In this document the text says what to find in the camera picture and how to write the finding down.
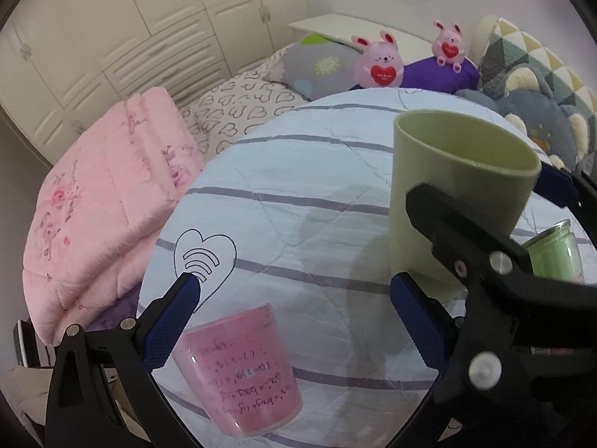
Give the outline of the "white wardrobe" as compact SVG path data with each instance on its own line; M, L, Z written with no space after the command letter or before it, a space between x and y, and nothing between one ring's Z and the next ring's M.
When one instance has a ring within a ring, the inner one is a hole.
M1 108L54 162L114 103L185 105L293 40L307 0L1 0Z

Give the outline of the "triangle pattern pillow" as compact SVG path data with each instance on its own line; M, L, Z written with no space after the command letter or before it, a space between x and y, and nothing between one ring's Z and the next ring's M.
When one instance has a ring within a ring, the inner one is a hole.
M554 52L505 18L493 24L479 61L479 89L496 97L499 82L516 66L529 65L546 79L558 103L596 110L596 95Z

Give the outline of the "large pink bunny toy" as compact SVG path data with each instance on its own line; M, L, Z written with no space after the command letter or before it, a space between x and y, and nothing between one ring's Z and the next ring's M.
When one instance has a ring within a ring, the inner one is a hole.
M353 35L351 41L363 49L354 69L355 83L361 88L394 87L402 85L404 63L396 38L382 29L380 41L370 41Z

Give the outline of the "striped white table cloth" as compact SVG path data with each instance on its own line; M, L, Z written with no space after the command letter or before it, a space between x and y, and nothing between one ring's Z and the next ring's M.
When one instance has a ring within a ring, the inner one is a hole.
M393 447L438 375L392 304L393 278L409 274L454 318L469 296L410 223L406 195L418 185L472 207L522 248L570 220L581 285L596 288L596 242L533 191L542 162L489 108L414 89L314 101L210 162L161 231L139 311L183 273L199 280L200 300L182 334L270 304L303 407L273 431L226 435L171 353L154 377L199 447Z

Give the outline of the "grey flower pillow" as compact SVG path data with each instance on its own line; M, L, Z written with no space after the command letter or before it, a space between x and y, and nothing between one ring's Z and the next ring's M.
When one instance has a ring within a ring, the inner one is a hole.
M354 70L359 58L352 47L308 34L285 50L265 79L285 85L306 100L318 100L356 85Z

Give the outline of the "purple cushion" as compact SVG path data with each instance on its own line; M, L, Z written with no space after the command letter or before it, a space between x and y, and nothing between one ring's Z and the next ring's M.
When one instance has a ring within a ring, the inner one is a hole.
M476 90L479 71L468 59L455 73L452 68L440 67L433 57L404 66L402 88L414 88L453 94L461 89Z

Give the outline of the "heart pattern bed sheet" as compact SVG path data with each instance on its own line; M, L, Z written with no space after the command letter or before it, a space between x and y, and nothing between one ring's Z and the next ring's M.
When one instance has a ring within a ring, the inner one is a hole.
M278 63L286 51L283 47L258 67L216 85L180 108L206 161L266 122L307 103L303 96L274 80L281 72Z

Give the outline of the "pink green glass jar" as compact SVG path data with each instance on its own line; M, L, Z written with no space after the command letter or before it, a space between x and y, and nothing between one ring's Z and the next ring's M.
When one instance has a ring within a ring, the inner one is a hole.
M584 271L571 221L559 221L523 244L537 277L583 284Z

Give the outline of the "pink plastic cup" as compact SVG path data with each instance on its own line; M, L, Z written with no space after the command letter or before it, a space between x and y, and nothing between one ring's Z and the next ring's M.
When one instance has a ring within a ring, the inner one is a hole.
M202 408L226 435L273 431L303 407L270 304L186 330L172 356Z

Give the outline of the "white nightstand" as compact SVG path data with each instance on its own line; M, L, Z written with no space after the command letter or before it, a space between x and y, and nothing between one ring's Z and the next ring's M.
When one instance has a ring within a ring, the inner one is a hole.
M411 64L432 56L432 43L439 34L439 28L433 27L431 40L427 41L421 37L415 37L414 34L408 34L405 31L388 27L369 20L360 19L353 16L347 16L337 13L310 17L297 20L288 25L292 30L302 32L303 34L320 34L322 37L331 41L346 44L359 50L357 44L351 40L353 35L365 37L370 41L379 41L381 39L381 30L388 30L398 42L398 51L405 64Z

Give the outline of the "grey bear plush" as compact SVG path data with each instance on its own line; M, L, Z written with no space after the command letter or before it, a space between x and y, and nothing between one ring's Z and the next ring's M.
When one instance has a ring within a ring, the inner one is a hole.
M518 65L501 78L495 98L469 89L456 95L503 116L559 169L575 171L588 157L588 119L574 105L557 103L546 79L532 66Z

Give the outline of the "pink folded quilt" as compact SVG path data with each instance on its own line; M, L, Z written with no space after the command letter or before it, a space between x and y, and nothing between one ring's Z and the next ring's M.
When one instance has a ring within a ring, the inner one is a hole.
M139 285L206 162L168 91L116 103L44 178L23 254L30 321L47 345Z

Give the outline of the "small pink bunny toy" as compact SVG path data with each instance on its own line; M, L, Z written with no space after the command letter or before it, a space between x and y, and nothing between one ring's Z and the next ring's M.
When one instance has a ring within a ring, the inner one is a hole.
M431 47L436 64L440 67L449 67L459 74L465 60L465 41L460 26L453 22L451 27L447 27L439 20L435 20L433 24L439 29L439 34Z

